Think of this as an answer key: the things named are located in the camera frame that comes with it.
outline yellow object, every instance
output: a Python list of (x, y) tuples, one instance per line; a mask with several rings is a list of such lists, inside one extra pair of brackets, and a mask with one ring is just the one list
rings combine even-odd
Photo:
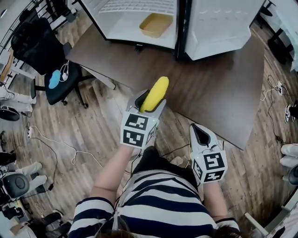
[(151, 88), (148, 96), (145, 98), (140, 112), (152, 111), (157, 104), (164, 98), (169, 86), (168, 77), (161, 77)]
[(140, 29), (144, 35), (159, 38), (172, 24), (173, 17), (170, 15), (151, 13), (140, 24)]

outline power outlet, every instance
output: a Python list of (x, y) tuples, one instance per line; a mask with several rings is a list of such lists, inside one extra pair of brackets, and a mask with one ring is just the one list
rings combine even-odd
[(278, 81), (278, 94), (280, 96), (283, 96), (283, 94), (284, 94), (284, 86), (281, 81)]
[(32, 138), (32, 127), (30, 126), (28, 129), (28, 138), (31, 139)]

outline forearm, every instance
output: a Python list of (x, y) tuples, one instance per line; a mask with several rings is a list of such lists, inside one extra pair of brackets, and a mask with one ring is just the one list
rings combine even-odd
[(101, 188), (107, 191), (117, 192), (133, 149), (133, 147), (126, 145), (120, 146), (116, 154), (108, 161), (97, 176), (92, 191), (94, 191), (94, 188)]
[(224, 200), (222, 189), (218, 182), (206, 183), (203, 185), (204, 206), (215, 221), (228, 216), (227, 205)]

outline shirt sleeve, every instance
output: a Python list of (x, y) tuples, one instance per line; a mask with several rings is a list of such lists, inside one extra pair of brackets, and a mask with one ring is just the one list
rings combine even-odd
[(113, 216), (114, 208), (105, 198), (86, 198), (76, 205), (68, 238), (94, 237)]
[(236, 234), (240, 234), (239, 226), (234, 218), (224, 218), (216, 222), (217, 226), (229, 226), (235, 229)]

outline refrigerator door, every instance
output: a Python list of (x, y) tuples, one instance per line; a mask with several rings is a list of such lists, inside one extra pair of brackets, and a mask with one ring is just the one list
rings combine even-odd
[(185, 52), (192, 60), (242, 48), (264, 0), (196, 0)]

